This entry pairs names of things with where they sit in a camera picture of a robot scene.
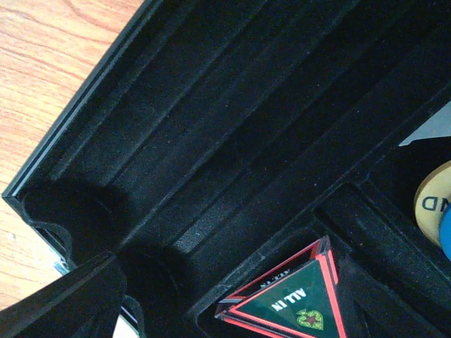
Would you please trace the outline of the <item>triangular all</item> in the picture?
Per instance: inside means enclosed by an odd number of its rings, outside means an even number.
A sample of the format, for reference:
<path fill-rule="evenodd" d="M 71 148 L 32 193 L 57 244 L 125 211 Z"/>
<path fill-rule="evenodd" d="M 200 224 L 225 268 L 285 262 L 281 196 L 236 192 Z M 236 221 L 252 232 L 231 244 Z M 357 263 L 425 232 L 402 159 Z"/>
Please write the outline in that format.
<path fill-rule="evenodd" d="M 329 237 L 228 295 L 215 317 L 267 337 L 345 337 Z"/>

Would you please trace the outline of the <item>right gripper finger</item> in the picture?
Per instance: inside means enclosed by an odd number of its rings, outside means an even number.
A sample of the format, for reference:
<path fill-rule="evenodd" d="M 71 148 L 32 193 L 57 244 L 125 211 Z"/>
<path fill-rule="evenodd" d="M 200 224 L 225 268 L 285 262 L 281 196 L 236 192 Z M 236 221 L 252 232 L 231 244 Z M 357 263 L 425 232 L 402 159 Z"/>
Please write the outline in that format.
<path fill-rule="evenodd" d="M 126 291 L 115 255 L 104 252 L 1 311 L 2 337 L 112 337 Z"/>

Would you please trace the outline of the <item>blue round blind button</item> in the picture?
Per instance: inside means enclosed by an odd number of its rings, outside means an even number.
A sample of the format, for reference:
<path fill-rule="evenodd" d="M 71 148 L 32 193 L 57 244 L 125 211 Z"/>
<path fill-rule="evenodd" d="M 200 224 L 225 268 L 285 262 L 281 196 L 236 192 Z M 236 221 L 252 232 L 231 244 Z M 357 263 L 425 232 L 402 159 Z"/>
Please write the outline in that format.
<path fill-rule="evenodd" d="M 443 212 L 439 226 L 439 242 L 443 253 L 451 261 L 451 207 Z"/>

